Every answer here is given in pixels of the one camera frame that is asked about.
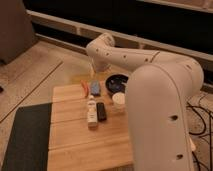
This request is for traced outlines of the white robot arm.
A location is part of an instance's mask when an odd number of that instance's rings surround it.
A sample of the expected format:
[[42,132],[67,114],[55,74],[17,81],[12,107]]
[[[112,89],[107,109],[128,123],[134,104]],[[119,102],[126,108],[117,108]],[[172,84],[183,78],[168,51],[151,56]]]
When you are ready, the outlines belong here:
[[117,65],[131,72],[125,89],[135,171],[194,171],[187,101],[204,82],[201,65],[176,53],[117,48],[104,33],[86,46],[100,72]]

